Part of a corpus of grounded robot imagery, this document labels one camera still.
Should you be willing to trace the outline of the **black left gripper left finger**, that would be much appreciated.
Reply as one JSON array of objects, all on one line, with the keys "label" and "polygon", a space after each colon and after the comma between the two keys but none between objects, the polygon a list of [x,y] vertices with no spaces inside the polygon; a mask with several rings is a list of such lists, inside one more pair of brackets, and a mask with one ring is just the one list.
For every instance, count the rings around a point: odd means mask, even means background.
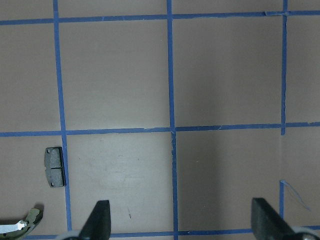
[{"label": "black left gripper left finger", "polygon": [[80,240],[108,240],[111,235],[109,200],[99,200],[79,233]]}]

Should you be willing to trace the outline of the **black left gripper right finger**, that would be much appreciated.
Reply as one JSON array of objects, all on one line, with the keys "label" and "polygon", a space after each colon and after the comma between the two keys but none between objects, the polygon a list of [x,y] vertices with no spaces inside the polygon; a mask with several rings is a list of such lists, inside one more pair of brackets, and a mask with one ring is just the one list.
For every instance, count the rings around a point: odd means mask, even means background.
[{"label": "black left gripper right finger", "polygon": [[289,240],[293,229],[262,197],[251,200],[251,230],[256,240]]}]

